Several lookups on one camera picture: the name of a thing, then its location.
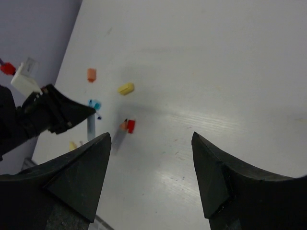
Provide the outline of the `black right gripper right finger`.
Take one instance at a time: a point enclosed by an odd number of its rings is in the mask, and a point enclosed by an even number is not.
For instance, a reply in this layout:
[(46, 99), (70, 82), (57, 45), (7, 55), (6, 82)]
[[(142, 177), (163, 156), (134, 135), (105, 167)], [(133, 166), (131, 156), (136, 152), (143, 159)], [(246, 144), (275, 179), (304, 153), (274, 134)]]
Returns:
[(246, 163), (198, 133), (191, 140), (203, 213), (212, 230), (304, 230), (307, 178)]

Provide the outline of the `blue highlighter marker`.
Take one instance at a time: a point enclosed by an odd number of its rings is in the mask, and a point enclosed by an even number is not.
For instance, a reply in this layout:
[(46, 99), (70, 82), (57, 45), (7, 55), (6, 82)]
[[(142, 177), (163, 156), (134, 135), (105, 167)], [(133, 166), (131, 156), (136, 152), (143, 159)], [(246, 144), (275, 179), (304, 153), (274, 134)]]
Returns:
[(95, 115), (87, 118), (87, 140), (91, 141), (95, 138)]

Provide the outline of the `orange clear marker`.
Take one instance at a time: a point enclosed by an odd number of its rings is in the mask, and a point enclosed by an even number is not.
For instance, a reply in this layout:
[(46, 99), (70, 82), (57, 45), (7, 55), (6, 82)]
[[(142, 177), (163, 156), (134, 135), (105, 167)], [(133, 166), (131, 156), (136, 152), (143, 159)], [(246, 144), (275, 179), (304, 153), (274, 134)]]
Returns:
[(112, 138), (111, 154), (115, 155), (128, 132), (128, 120), (125, 119)]

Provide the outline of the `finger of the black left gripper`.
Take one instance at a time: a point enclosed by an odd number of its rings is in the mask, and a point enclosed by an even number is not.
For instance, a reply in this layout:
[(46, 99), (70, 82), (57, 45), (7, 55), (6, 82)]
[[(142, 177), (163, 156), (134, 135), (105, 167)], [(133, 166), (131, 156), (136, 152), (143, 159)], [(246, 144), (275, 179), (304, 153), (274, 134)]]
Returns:
[(52, 128), (73, 128), (96, 113), (94, 108), (69, 99), (51, 84), (47, 86), (47, 95), (48, 106), (56, 119)]

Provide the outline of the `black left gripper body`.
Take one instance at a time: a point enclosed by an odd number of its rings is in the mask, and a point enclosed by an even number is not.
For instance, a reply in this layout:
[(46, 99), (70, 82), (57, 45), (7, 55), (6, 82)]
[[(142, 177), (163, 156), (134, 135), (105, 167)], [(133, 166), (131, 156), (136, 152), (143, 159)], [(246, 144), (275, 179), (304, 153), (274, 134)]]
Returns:
[(30, 93), (21, 106), (15, 106), (9, 88), (0, 87), (0, 154), (22, 145), (48, 130), (60, 134), (70, 128), (64, 112), (70, 100), (53, 85), (42, 88), (43, 93)]

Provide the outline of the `orange marker cap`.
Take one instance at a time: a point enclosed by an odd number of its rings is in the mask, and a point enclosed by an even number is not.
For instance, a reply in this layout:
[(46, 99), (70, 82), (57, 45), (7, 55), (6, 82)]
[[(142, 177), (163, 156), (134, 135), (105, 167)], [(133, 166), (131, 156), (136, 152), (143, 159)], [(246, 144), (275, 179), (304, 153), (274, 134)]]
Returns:
[(89, 68), (87, 70), (87, 80), (90, 83), (93, 83), (94, 81), (96, 81), (96, 69)]

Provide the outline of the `blue marker cap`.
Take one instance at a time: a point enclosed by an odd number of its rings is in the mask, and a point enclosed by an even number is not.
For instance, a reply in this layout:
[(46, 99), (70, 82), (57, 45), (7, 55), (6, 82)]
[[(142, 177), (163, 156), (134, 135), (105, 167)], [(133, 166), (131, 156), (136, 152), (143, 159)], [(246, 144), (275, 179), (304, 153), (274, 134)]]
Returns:
[(88, 106), (94, 108), (96, 111), (99, 111), (101, 108), (101, 103), (98, 100), (89, 99)]

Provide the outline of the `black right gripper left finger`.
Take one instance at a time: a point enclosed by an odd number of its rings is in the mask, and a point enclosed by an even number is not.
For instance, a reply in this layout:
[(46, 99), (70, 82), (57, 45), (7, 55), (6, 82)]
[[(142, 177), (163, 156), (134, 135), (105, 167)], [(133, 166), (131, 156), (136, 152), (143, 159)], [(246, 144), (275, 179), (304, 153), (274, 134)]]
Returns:
[(96, 217), (111, 152), (104, 133), (79, 148), (0, 177), (3, 230), (86, 230)]

